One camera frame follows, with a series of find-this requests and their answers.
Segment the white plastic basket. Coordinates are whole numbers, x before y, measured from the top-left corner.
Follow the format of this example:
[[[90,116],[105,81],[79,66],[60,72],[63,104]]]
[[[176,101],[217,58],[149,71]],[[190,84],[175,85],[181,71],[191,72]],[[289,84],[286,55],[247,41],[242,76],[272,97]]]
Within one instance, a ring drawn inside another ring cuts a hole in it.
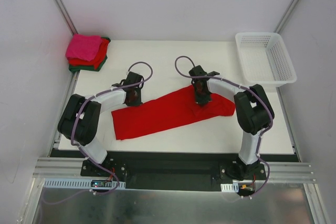
[[[278,33],[237,33],[235,41],[246,84],[273,89],[297,81],[288,50]]]

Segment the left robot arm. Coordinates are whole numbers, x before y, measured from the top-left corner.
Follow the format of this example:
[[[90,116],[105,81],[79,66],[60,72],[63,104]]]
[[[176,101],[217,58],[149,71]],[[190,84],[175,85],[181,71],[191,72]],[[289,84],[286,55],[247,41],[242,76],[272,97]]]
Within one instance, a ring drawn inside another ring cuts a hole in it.
[[[142,75],[130,71],[124,80],[106,91],[87,98],[73,94],[67,102],[57,130],[91,159],[92,168],[99,176],[111,171],[111,163],[106,160],[107,150],[96,137],[100,114],[121,105],[141,105],[143,82]]]

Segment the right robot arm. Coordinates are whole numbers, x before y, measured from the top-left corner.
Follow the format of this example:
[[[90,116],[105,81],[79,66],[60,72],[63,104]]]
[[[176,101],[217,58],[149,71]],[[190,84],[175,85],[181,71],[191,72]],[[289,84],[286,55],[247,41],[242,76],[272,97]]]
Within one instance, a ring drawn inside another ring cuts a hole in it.
[[[249,88],[240,86],[219,77],[216,71],[205,72],[200,65],[194,66],[188,74],[192,77],[197,104],[209,103],[211,94],[218,94],[234,103],[243,138],[236,162],[225,169],[225,174],[236,180],[250,178],[260,164],[261,137],[272,127],[275,117],[263,87],[259,84]]]

